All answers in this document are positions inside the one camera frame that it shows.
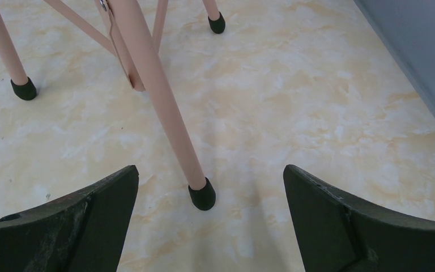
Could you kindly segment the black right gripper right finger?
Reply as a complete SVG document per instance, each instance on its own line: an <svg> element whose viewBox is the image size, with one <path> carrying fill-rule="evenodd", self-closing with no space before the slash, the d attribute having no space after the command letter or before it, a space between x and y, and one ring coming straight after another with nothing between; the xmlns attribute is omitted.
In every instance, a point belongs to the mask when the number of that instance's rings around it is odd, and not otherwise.
<svg viewBox="0 0 435 272"><path fill-rule="evenodd" d="M435 221L376 205L295 165L283 180L306 271L435 271Z"/></svg>

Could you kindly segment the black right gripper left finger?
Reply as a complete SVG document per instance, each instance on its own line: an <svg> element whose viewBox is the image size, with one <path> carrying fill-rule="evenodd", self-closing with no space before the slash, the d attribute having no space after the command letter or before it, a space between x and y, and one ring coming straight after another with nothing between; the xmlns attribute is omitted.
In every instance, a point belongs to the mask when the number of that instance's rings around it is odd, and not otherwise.
<svg viewBox="0 0 435 272"><path fill-rule="evenodd" d="M116 271L137 198L134 165L0 218L0 271Z"/></svg>

